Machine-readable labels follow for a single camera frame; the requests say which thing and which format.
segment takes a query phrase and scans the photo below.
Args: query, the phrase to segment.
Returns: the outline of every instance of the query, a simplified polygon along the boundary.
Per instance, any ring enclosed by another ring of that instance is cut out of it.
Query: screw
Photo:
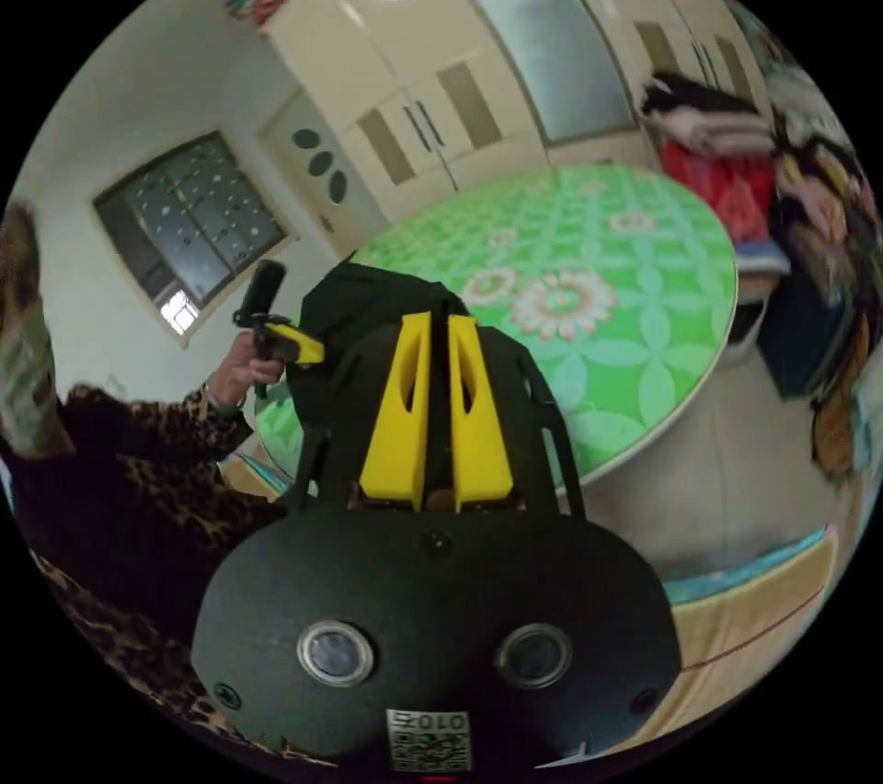
[[[629,712],[636,717],[643,717],[656,707],[659,701],[658,689],[645,689],[639,692],[628,706]]]
[[[228,710],[239,710],[242,707],[242,698],[238,696],[235,689],[232,689],[226,683],[218,683],[215,685],[214,696]]]
[[[420,548],[427,557],[450,557],[453,551],[451,537],[441,529],[431,529],[420,537]]]

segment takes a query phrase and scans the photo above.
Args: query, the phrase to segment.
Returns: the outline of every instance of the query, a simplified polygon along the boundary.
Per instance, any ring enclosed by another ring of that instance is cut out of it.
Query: hand
[[[212,397],[224,407],[234,407],[252,386],[274,386],[285,370],[281,361],[261,361],[249,330],[238,334],[227,356],[209,378]]]

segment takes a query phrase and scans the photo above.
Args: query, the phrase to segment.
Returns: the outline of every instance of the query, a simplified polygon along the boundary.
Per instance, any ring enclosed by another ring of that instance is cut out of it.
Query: frosted glass panel
[[[628,95],[582,0],[475,0],[506,46],[554,143],[636,126]]]

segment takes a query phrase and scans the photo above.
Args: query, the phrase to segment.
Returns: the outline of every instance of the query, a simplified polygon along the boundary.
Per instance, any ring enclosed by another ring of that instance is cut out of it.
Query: window
[[[547,143],[636,123],[623,78],[583,0],[474,0],[530,95]]]
[[[179,336],[287,237],[218,133],[140,168],[98,196],[96,210],[132,277]]]

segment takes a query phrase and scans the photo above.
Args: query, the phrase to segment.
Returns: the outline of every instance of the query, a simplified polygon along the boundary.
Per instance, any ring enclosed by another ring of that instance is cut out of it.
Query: green tablecloth
[[[459,294],[481,324],[523,343],[568,424],[579,473],[648,443],[726,344],[736,265],[724,227],[677,183],[636,168],[546,168],[462,193],[353,258]],[[302,433],[285,386],[258,434],[293,475]]]

